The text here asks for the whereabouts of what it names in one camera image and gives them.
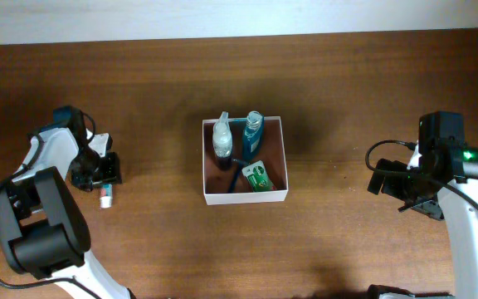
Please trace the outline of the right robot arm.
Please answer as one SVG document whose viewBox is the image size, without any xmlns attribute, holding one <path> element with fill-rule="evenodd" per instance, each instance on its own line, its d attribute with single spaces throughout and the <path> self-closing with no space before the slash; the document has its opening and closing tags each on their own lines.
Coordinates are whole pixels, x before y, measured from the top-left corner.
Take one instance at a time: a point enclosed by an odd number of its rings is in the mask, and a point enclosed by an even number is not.
<svg viewBox="0 0 478 299">
<path fill-rule="evenodd" d="M 418 123 L 417 142 L 406 164 L 380 159 L 369 164 L 372 194 L 402 201 L 400 212 L 414 210 L 446 224 L 451 245 L 454 298 L 478 298 L 478 148 L 465 141 L 464 120 L 436 111 Z"/>
</svg>

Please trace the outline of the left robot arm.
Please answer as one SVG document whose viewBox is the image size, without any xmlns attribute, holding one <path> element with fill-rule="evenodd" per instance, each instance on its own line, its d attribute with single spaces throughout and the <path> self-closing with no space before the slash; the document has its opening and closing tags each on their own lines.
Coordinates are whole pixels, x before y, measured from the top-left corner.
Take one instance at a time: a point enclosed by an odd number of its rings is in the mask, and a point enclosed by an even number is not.
<svg viewBox="0 0 478 299">
<path fill-rule="evenodd" d="M 24 290 L 57 285 L 73 298 L 131 298 L 91 250 L 90 230 L 71 191 L 121 184 L 113 140 L 71 106 L 29 134 L 30 149 L 17 171 L 0 182 L 0 247 L 8 266 L 34 282 L 0 286 Z"/>
</svg>

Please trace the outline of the teal toothpaste tube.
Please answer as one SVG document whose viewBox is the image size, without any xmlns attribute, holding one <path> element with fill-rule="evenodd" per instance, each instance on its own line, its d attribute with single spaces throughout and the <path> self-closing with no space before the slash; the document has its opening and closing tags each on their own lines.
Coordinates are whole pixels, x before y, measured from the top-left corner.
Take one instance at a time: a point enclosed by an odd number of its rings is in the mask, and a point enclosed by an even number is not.
<svg viewBox="0 0 478 299">
<path fill-rule="evenodd" d="M 111 208 L 113 204 L 113 185 L 103 184 L 100 188 L 100 208 Z"/>
</svg>

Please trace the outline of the blue disposable razor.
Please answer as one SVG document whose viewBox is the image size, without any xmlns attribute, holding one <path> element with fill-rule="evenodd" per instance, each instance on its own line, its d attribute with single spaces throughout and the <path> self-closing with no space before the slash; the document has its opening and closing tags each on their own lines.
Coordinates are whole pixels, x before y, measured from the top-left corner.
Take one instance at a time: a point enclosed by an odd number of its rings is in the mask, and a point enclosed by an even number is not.
<svg viewBox="0 0 478 299">
<path fill-rule="evenodd" d="M 240 172 L 242 171 L 242 169 L 244 167 L 247 167 L 250 163 L 245 161 L 245 160 L 242 160 L 242 159 L 236 159 L 236 158 L 233 158 L 232 159 L 232 163 L 236 164 L 237 165 L 237 169 L 236 171 L 234 172 L 234 175 L 232 177 L 232 181 L 227 189 L 227 192 L 229 194 L 233 193 L 234 190 L 235 190 L 235 187 L 236 187 L 236 184 L 237 184 L 237 180 L 238 180 L 238 177 L 239 177 L 239 174 Z"/>
</svg>

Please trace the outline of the green Dettol soap pack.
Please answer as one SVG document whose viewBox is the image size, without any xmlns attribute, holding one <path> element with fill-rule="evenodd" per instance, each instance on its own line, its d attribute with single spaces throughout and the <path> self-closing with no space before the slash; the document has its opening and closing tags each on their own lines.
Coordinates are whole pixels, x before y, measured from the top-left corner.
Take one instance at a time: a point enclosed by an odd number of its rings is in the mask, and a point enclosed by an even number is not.
<svg viewBox="0 0 478 299">
<path fill-rule="evenodd" d="M 276 187 L 269 178 L 266 167 L 261 160 L 247 165 L 241 172 L 253 192 L 276 191 Z"/>
</svg>

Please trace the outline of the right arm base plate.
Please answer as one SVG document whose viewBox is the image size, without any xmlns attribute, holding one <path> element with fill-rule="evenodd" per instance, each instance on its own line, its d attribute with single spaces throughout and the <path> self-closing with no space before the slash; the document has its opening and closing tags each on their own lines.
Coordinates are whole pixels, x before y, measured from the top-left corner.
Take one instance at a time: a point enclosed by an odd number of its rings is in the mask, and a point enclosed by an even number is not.
<svg viewBox="0 0 478 299">
<path fill-rule="evenodd" d="M 456 299 L 449 293 L 413 293 L 408 290 L 384 285 L 371 285 L 366 292 L 366 299 Z"/>
</svg>

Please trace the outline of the blue mouthwash bottle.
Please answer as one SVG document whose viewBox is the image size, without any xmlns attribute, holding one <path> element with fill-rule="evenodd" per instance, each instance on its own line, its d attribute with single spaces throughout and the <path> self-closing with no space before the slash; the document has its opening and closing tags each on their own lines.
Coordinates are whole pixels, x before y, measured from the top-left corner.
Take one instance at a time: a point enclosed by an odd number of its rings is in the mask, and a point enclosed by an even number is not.
<svg viewBox="0 0 478 299">
<path fill-rule="evenodd" d="M 246 117 L 246 126 L 242 135 L 242 158 L 251 161 L 259 152 L 264 129 L 264 115 L 251 111 Z"/>
</svg>

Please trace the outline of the clear spray bottle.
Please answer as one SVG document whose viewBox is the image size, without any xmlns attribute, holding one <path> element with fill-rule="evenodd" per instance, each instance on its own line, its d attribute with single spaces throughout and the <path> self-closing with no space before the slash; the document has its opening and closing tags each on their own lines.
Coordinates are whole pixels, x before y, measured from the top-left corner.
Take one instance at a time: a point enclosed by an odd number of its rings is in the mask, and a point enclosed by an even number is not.
<svg viewBox="0 0 478 299">
<path fill-rule="evenodd" d="M 219 169 L 226 171 L 232 167 L 232 132 L 228 112 L 223 111 L 213 126 L 212 145 Z"/>
</svg>

